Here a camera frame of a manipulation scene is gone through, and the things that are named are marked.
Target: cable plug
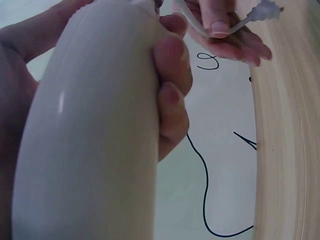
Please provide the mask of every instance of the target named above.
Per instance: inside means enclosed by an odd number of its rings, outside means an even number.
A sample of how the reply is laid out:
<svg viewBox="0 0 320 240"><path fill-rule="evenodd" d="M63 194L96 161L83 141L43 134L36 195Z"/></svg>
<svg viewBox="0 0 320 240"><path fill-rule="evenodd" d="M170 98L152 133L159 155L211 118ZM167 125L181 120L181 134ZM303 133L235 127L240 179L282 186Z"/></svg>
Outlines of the cable plug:
<svg viewBox="0 0 320 240"><path fill-rule="evenodd" d="M252 8L252 11L247 14L252 22L264 21L266 19L279 19L280 13L284 10L283 7L278 7L275 2L262 0L257 6Z"/></svg>
<svg viewBox="0 0 320 240"><path fill-rule="evenodd" d="M275 2L269 0L261 0L261 2L252 8L251 12L247 14L247 17L234 25L230 29L230 33L233 34L249 22L264 21L266 19L279 19L280 13L284 11L283 7L279 7Z"/></svg>

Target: white cable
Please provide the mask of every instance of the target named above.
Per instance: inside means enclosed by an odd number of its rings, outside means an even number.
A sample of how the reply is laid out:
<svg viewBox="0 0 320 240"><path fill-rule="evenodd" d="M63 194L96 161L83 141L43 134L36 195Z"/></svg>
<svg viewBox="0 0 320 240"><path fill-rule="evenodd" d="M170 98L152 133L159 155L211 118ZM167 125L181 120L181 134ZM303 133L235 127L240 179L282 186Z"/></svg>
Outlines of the white cable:
<svg viewBox="0 0 320 240"><path fill-rule="evenodd" d="M201 23L195 18L193 13L190 11L185 0L175 0L175 2L180 8L182 14L191 24L191 26L193 26L194 29L201 35L205 36L206 38L211 38L206 33L206 30L201 25ZM235 33L249 22L264 21L266 19L279 19L280 12L282 11L283 8L277 6L275 2L271 2L270 0L261 0L261 2L257 6L252 8L251 12L247 14L247 17L245 19L240 21L235 26L231 27L230 34Z"/></svg>

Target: black cable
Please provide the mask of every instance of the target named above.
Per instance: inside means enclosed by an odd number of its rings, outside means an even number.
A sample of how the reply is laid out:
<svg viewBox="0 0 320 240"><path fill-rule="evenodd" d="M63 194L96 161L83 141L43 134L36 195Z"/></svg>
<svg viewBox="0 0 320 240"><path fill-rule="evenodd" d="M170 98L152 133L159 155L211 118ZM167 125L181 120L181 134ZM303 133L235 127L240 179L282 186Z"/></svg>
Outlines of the black cable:
<svg viewBox="0 0 320 240"><path fill-rule="evenodd" d="M241 137L239 134L237 134L236 132L234 132L234 134L236 134L238 137L240 137L241 139L243 140L247 140L246 138L244 137ZM203 221L204 221L204 225L206 227L206 229L209 231L209 233L211 233L212 235L216 236L216 237L219 237L219 238L232 238L232 237L235 237L235 236L238 236L240 234L243 234L244 232L252 229L254 226L250 226L240 232L237 232L237 233L234 233L234 234L231 234L231 235L220 235L220 234L217 234L215 233L214 231L212 231L210 229L210 227L208 226L208 223L207 223L207 220L206 220L206 199L207 199L207 193L208 193L208 188L209 188L209 173L208 173L208 168L207 168L207 164L206 164L206 161L205 159L202 157L202 155L200 154L200 152L198 152L198 150L196 149L196 147L194 146L193 142L191 141L191 138L189 136L189 133L186 135L188 140L189 140L189 143L192 147L192 149L195 151L195 153L199 156L199 158L202 160L202 163L203 163L203 166L204 166L204 170L205 170L205 177L206 177L206 183L205 183L205 191L204 191L204 197L203 197L203 204L202 204L202 217L203 217ZM247 140L246 142L248 143L248 141L252 144L254 144L253 141L250 141L250 140Z"/></svg>
<svg viewBox="0 0 320 240"><path fill-rule="evenodd" d="M245 141L247 144L249 144L251 147L253 147L254 150L257 151L257 143L254 141L250 141L249 139L246 139L245 137L241 136L239 133L233 132L235 135L237 135L239 138L241 138L243 141Z"/></svg>

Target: wooden surface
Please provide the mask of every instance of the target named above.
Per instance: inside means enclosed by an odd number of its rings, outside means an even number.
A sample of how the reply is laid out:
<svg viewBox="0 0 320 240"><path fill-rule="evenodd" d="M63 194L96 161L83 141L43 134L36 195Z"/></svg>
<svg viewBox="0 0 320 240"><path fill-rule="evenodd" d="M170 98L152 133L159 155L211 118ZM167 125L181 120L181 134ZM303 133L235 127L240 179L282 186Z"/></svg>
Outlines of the wooden surface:
<svg viewBox="0 0 320 240"><path fill-rule="evenodd" d="M243 17L258 0L238 1ZM277 0L248 25L273 60L251 68L257 151L254 240L320 239L320 4Z"/></svg>

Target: glossy plastic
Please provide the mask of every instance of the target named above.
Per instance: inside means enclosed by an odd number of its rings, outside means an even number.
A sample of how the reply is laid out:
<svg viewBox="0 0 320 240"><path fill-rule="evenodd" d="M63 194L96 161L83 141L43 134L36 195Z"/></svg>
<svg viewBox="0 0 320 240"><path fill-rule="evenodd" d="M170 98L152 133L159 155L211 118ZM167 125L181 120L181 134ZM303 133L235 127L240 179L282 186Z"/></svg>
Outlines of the glossy plastic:
<svg viewBox="0 0 320 240"><path fill-rule="evenodd" d="M69 21L31 106L14 240L151 240L158 162L152 1L95 1Z"/></svg>

